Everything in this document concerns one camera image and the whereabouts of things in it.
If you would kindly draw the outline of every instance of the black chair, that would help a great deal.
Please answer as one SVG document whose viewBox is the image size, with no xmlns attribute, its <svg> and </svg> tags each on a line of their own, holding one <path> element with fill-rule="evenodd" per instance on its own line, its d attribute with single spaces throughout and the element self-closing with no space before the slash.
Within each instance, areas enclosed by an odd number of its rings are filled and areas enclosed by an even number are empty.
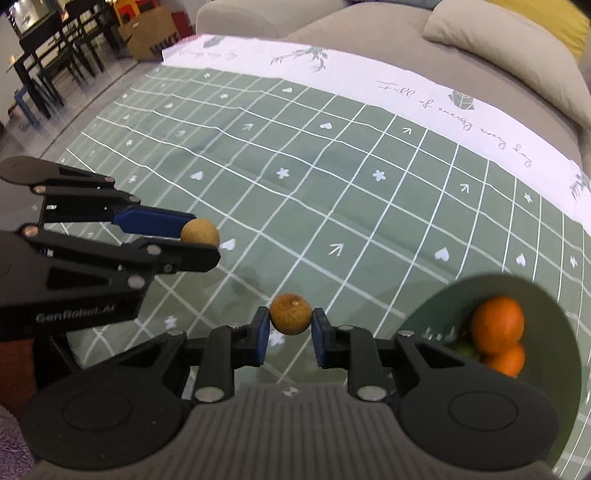
<svg viewBox="0 0 591 480">
<path fill-rule="evenodd" d="M 27 70 L 31 71 L 35 67 L 38 69 L 39 81 L 59 105 L 64 105 L 64 102 L 54 86 L 53 79 L 60 72 L 67 69 L 78 83 L 83 82 L 85 79 L 78 65 L 77 61 L 79 61 L 90 75 L 95 76 L 84 52 L 75 48 L 75 45 L 67 40 L 63 27 L 60 13 L 54 11 L 28 30 L 19 40 L 25 54 L 33 59 L 32 65 L 27 67 Z M 53 52 L 55 52 L 54 57 L 44 63 L 43 60 Z"/>
<path fill-rule="evenodd" d="M 76 25 L 76 43 L 88 47 L 99 69 L 104 72 L 105 67 L 93 45 L 93 40 L 103 35 L 113 51 L 119 50 L 119 43 L 113 35 L 113 26 L 117 23 L 111 9 L 102 0 L 70 0 L 66 4 L 66 12 Z"/>
</svg>

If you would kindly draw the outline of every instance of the metal screw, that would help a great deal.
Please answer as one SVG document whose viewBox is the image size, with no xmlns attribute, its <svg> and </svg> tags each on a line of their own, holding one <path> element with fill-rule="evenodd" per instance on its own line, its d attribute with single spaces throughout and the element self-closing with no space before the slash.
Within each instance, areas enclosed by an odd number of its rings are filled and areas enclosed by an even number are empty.
<svg viewBox="0 0 591 480">
<path fill-rule="evenodd" d="M 365 401 L 381 401 L 386 398 L 387 392 L 382 387 L 365 385 L 357 390 L 357 396 Z"/>
<path fill-rule="evenodd" d="M 127 279 L 127 285 L 129 285 L 129 288 L 133 288 L 134 290 L 141 290 L 144 288 L 144 285 L 146 285 L 146 281 L 139 275 L 131 275 Z"/>
<path fill-rule="evenodd" d="M 204 403 L 215 403 L 224 397 L 224 392 L 218 387 L 202 387 L 195 392 L 195 398 Z"/>
<path fill-rule="evenodd" d="M 37 236 L 39 233 L 39 227 L 34 225 L 28 225 L 24 229 L 22 229 L 22 234 L 24 236 Z"/>
<path fill-rule="evenodd" d="M 155 257 L 162 253 L 162 249 L 158 245 L 148 245 L 146 251 Z"/>
</svg>

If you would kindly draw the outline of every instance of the sofa cushion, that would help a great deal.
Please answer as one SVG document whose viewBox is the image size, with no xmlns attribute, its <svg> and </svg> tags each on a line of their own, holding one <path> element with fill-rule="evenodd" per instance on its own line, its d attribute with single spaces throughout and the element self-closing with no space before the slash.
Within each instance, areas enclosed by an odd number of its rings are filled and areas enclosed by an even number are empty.
<svg viewBox="0 0 591 480">
<path fill-rule="evenodd" d="M 489 0 L 534 21 L 560 40 L 577 61 L 589 36 L 589 19 L 570 0 Z"/>
<path fill-rule="evenodd" d="M 575 59 L 535 22 L 488 2 L 443 0 L 429 16 L 423 37 L 498 65 L 591 130 L 591 95 Z"/>
<path fill-rule="evenodd" d="M 581 165 L 575 123 L 523 82 L 486 60 L 423 38 L 430 11 L 363 3 L 292 33 L 286 40 L 363 55 L 411 70 L 497 107 Z"/>
</svg>

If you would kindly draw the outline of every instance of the orange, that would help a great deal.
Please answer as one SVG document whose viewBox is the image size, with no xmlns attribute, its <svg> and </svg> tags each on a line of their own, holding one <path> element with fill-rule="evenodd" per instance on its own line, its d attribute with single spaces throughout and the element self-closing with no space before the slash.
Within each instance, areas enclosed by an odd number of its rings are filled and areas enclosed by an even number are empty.
<svg viewBox="0 0 591 480">
<path fill-rule="evenodd" d="M 470 333 L 476 349 L 492 356 L 519 342 L 524 327 L 525 319 L 519 304 L 510 297 L 494 297 L 474 312 Z"/>
<path fill-rule="evenodd" d="M 504 353 L 485 357 L 482 363 L 502 374 L 517 378 L 525 364 L 525 349 L 523 345 L 516 343 Z"/>
</svg>

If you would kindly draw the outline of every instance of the chair leg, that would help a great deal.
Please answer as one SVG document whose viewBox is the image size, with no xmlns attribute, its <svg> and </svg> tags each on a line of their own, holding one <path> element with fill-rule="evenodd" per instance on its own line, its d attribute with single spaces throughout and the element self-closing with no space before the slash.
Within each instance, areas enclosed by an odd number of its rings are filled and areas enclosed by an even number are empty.
<svg viewBox="0 0 591 480">
<path fill-rule="evenodd" d="M 51 105 L 57 105 L 57 101 L 56 99 L 53 97 L 53 95 L 51 95 L 48 91 L 47 88 L 44 87 L 41 83 L 39 83 L 37 80 L 32 79 L 33 82 L 35 83 L 35 88 L 36 90 L 39 92 L 39 94 L 43 97 L 43 100 L 46 104 L 51 104 Z"/>
<path fill-rule="evenodd" d="M 53 82 L 47 76 L 47 73 L 44 70 L 41 71 L 41 81 L 45 84 L 45 86 L 47 87 L 47 91 L 50 92 L 52 97 L 56 99 L 56 102 L 59 105 L 64 106 L 63 98 L 61 97 L 61 95 L 57 91 L 55 85 L 53 85 Z"/>
<path fill-rule="evenodd" d="M 103 65 L 102 61 L 99 58 L 99 54 L 96 52 L 96 49 L 94 47 L 94 45 L 92 44 L 92 40 L 90 40 L 88 43 L 88 48 L 90 49 L 90 54 L 93 56 L 93 58 L 95 59 L 96 65 L 98 66 L 99 70 L 104 72 L 105 71 L 105 66 Z"/>
<path fill-rule="evenodd" d="M 80 60 L 80 63 L 86 69 L 86 71 L 88 73 L 90 73 L 90 75 L 93 78 L 96 77 L 95 71 L 92 69 L 92 66 L 90 65 L 90 62 L 86 58 L 86 55 L 84 55 L 84 52 L 82 51 L 82 49 L 81 48 L 78 48 L 76 50 L 76 49 L 72 48 L 72 52 Z"/>
<path fill-rule="evenodd" d="M 70 72 L 70 75 L 72 75 L 72 78 L 76 81 L 76 83 L 78 84 L 78 86 L 82 87 L 84 86 L 83 84 L 83 80 L 80 80 L 80 77 L 78 76 L 78 74 L 76 73 L 75 69 L 72 68 L 72 63 L 69 63 L 67 68 L 68 68 L 68 72 Z"/>
<path fill-rule="evenodd" d="M 82 73 L 80 65 L 78 65 L 78 62 L 76 61 L 77 59 L 78 59 L 78 56 L 74 55 L 70 61 L 70 65 L 72 66 L 72 68 L 74 68 L 74 70 L 76 71 L 78 76 L 82 79 L 82 81 L 86 82 L 86 78 L 84 77 L 84 74 Z"/>
</svg>

